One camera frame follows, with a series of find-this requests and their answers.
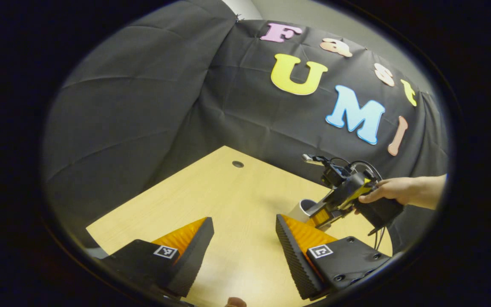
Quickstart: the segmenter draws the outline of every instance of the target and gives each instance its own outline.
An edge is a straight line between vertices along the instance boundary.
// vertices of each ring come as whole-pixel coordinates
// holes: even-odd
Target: white cup
[[[298,204],[293,208],[293,210],[289,212],[288,217],[294,218],[299,222],[306,223],[310,219],[310,216],[308,215],[308,213],[306,213],[306,211],[309,208],[315,206],[316,204],[317,202],[314,202],[313,200],[307,200],[307,199],[300,200],[300,202],[298,202]]]

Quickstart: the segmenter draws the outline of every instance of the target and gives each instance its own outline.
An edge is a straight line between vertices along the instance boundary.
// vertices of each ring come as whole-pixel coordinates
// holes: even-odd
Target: human arm
[[[381,180],[377,189],[359,196],[361,203],[372,203],[382,197],[397,200],[402,205],[413,205],[435,210],[446,183],[446,174],[437,177],[398,177]]]

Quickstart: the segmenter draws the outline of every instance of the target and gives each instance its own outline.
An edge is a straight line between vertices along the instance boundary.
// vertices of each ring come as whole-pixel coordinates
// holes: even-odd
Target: yellow letter u
[[[274,64],[274,68],[272,68],[272,82],[279,89],[295,95],[310,95],[315,92],[315,90],[318,89],[321,74],[328,70],[327,67],[319,63],[306,62],[306,65],[310,67],[310,73],[308,74],[306,82],[298,84],[291,81],[291,72],[293,71],[295,64],[300,63],[300,59],[285,54],[276,54],[274,57],[276,58],[276,64]]]

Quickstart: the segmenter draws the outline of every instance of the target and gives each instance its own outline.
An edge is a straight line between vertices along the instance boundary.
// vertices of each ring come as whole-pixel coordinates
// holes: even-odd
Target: pink letter f
[[[302,30],[292,26],[280,25],[279,23],[269,23],[270,29],[265,36],[262,36],[263,41],[275,41],[276,43],[283,43],[284,39],[281,38],[282,35],[286,39],[293,37],[295,33],[300,34]]]

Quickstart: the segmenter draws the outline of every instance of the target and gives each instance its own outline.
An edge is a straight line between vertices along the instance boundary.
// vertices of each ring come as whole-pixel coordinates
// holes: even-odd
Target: light blue letter m
[[[384,106],[371,100],[360,109],[357,96],[352,89],[341,85],[337,85],[335,89],[338,92],[335,110],[333,114],[327,115],[325,120],[333,126],[342,128],[344,126],[344,113],[346,113],[348,131],[352,132],[363,123],[363,127],[357,131],[357,136],[372,145],[376,144],[378,141],[376,132],[380,124],[380,117],[386,111]]]

